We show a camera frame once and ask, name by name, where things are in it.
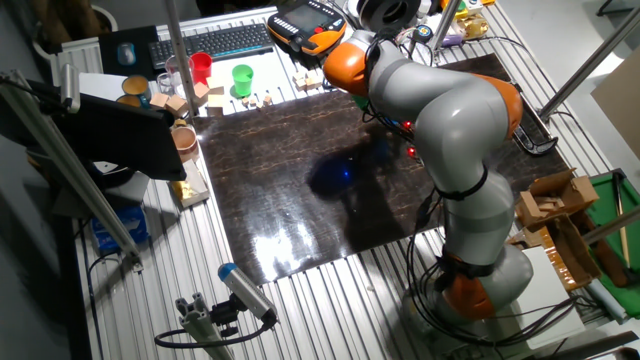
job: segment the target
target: black keyboard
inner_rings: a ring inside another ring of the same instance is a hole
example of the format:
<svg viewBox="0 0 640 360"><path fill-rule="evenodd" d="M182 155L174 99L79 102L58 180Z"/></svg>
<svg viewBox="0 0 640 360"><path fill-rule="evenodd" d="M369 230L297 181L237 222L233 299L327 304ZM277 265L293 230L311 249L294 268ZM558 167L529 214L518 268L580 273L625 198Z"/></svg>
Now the black keyboard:
<svg viewBox="0 0 640 360"><path fill-rule="evenodd" d="M273 51L273 40L265 24L238 26L184 38L187 56L197 52L209 54L213 60L226 60ZM149 44L153 69L164 69L173 56L171 40Z"/></svg>

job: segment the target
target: green cup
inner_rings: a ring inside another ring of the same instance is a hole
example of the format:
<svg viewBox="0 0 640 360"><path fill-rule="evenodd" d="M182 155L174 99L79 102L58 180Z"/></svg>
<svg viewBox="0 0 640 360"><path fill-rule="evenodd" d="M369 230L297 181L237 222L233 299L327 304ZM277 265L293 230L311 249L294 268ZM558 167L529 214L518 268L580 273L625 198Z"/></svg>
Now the green cup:
<svg viewBox="0 0 640 360"><path fill-rule="evenodd" d="M253 80L253 69L248 65L238 65L231 70L233 83L236 87L236 94L240 97L251 94L251 80Z"/></svg>

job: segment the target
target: gray floor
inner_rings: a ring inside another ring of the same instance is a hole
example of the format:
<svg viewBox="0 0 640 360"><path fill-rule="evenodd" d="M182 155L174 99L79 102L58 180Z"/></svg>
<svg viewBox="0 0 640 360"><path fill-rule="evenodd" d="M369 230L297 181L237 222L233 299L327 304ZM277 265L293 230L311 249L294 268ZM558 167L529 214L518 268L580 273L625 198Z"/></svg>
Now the gray floor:
<svg viewBox="0 0 640 360"><path fill-rule="evenodd" d="M626 14L595 16L604 0L503 0L509 18L531 48L539 64L559 88L610 35ZM614 0L611 8L624 6ZM569 97L580 118L614 167L622 168L640 189L640 161L591 97L591 92L640 43L640 29L598 67Z"/></svg>

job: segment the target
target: red cup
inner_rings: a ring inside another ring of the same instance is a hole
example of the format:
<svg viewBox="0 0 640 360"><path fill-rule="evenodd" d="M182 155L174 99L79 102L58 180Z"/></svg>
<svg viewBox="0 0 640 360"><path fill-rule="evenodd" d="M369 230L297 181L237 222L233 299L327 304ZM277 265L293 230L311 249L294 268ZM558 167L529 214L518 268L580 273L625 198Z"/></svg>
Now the red cup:
<svg viewBox="0 0 640 360"><path fill-rule="evenodd" d="M199 82L207 84L207 78L211 77L211 56L207 53L199 52L191 55L193 60L193 81L197 84Z"/></svg>

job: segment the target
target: metal bracket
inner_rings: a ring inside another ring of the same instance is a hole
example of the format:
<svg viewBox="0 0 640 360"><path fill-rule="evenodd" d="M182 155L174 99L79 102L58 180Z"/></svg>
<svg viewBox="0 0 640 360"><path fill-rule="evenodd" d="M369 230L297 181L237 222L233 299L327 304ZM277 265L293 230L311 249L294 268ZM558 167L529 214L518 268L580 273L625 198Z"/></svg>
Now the metal bracket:
<svg viewBox="0 0 640 360"><path fill-rule="evenodd" d="M197 342L222 340L220 331L211 322L209 309L202 294L193 294L193 300L191 304L184 298L176 300L176 309L184 316L180 318L180 325ZM233 360L233 355L227 346L207 347L204 351L213 359Z"/></svg>

